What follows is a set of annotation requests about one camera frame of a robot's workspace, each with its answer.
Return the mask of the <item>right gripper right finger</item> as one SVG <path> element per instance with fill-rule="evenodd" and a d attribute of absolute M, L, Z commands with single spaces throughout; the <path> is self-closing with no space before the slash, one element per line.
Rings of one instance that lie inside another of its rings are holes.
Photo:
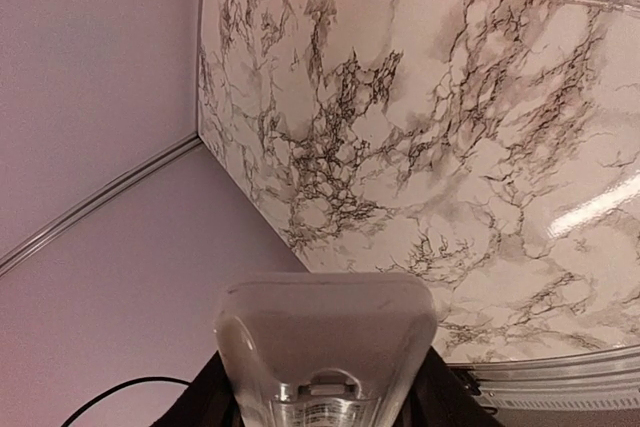
<path fill-rule="evenodd" d="M 408 427 L 499 427 L 430 348 L 407 395 Z"/>

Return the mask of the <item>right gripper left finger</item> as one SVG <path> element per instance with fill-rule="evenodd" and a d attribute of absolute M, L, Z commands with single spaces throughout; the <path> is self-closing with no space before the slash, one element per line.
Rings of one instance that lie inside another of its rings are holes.
<path fill-rule="evenodd" d="M 219 352 L 174 405 L 175 426 L 239 426 L 240 413 Z"/>

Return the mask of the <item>white remote control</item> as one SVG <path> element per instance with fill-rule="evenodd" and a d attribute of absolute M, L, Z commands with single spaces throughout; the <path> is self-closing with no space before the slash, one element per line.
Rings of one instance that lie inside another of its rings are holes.
<path fill-rule="evenodd" d="M 227 288 L 215 333 L 247 426 L 391 426 L 437 329 L 408 274 L 280 273 Z"/>

